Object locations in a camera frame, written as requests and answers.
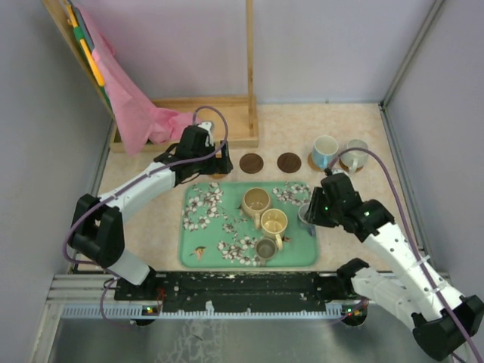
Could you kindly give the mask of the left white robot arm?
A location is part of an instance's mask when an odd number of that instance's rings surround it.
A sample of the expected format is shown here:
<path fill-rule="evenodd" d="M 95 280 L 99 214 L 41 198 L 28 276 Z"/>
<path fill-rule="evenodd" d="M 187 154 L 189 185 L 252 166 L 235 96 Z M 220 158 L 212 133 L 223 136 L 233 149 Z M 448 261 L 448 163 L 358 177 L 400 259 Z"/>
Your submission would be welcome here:
<path fill-rule="evenodd" d="M 227 142 L 216 146 L 211 121 L 187 126 L 178 143 L 118 188 L 79 198 L 67 245 L 92 262 L 128 281 L 139 299 L 152 298 L 154 270 L 126 246 L 124 223 L 154 198 L 194 175 L 228 174 L 233 169 Z"/>

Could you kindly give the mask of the dark brown wooden coaster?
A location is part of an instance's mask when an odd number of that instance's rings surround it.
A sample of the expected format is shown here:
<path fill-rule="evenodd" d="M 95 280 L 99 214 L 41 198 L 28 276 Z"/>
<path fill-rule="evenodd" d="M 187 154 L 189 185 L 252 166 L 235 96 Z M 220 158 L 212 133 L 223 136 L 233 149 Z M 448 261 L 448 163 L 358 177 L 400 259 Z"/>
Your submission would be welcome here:
<path fill-rule="evenodd" d="M 278 168 L 284 173 L 295 173 L 302 165 L 300 157 L 291 152 L 282 153 L 277 160 Z"/>

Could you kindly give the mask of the dark reddish wooden coaster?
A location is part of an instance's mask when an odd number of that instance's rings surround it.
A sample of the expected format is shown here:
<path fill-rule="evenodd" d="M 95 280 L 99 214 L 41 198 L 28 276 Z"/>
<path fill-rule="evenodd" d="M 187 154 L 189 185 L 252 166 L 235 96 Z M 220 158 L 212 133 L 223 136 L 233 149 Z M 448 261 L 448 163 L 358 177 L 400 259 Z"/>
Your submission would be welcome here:
<path fill-rule="evenodd" d="M 256 174 L 264 167 L 264 160 L 256 153 L 244 154 L 239 161 L 239 167 L 247 174 Z"/>

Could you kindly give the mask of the white grey mug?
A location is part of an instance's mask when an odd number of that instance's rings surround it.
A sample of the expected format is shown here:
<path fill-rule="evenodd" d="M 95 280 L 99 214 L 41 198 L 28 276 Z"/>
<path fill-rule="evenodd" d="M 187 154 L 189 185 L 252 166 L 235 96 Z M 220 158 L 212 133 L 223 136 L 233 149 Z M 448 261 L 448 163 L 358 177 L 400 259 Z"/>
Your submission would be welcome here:
<path fill-rule="evenodd" d="M 356 150 L 351 150 L 344 153 L 344 155 L 342 155 L 340 159 L 345 160 L 346 164 L 349 163 L 350 159 L 357 159 L 359 160 L 360 165 L 362 164 L 366 165 L 368 161 L 368 154 L 364 151 L 361 151 L 361 149 L 367 150 L 368 144 L 361 139 L 352 139 L 348 141 L 345 145 L 346 150 L 350 148 L 355 148 L 355 147 L 356 147 Z"/>

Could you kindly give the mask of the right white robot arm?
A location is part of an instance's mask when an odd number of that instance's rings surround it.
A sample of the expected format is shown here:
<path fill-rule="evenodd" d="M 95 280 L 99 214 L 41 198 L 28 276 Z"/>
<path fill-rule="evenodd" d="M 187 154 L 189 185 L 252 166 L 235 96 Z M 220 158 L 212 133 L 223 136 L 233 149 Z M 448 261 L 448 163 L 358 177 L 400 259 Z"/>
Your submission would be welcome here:
<path fill-rule="evenodd" d="M 465 296 L 435 271 L 427 257 L 413 251 L 394 216 L 377 200 L 363 201 L 349 176 L 331 173 L 321 180 L 306 220 L 326 228 L 342 227 L 386 262 L 396 281 L 355 258 L 338 269 L 338 291 L 347 299 L 373 300 L 408 327 L 432 359 L 449 357 L 479 330 L 483 301 Z"/>

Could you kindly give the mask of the light blue mug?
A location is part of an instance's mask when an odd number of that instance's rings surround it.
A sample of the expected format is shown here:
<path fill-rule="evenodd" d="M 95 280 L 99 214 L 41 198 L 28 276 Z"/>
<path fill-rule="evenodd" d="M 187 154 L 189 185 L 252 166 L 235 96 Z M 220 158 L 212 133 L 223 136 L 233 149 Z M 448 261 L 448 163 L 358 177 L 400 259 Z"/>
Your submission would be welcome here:
<path fill-rule="evenodd" d="M 319 169 L 326 169 L 339 150 L 338 142 L 329 135 L 318 137 L 312 146 L 312 162 Z"/>

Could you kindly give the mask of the light brown wooden coaster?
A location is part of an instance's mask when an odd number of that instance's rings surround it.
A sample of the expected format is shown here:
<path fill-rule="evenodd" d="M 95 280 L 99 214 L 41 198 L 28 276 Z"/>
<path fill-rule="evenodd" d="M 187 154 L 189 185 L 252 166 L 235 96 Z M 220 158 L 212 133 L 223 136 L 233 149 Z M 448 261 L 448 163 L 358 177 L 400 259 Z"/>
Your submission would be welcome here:
<path fill-rule="evenodd" d="M 348 164 L 346 164 L 345 160 L 340 159 L 339 165 L 349 175 L 360 172 L 365 166 L 364 164 L 360 165 L 359 160 L 357 159 L 350 159 Z"/>

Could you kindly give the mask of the small blue-grey cup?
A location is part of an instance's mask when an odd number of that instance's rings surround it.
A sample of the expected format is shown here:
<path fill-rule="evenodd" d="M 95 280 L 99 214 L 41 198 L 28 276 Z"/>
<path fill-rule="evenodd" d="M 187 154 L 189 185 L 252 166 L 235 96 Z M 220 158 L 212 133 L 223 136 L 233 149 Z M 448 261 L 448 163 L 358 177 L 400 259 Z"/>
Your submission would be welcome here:
<path fill-rule="evenodd" d="M 298 226 L 305 230 L 310 236 L 314 237 L 316 235 L 315 226 L 309 224 L 306 220 L 306 213 L 309 210 L 309 204 L 304 203 L 299 207 L 298 210 Z"/>

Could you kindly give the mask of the light woven coaster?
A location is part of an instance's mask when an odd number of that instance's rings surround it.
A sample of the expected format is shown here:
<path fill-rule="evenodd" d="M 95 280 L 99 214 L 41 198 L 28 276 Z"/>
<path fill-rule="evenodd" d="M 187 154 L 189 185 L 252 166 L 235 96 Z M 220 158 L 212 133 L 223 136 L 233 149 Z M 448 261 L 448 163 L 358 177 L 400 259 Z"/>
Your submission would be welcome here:
<path fill-rule="evenodd" d="M 307 163 L 309 167 L 317 172 L 323 172 L 330 164 L 329 159 L 325 155 L 308 154 Z"/>

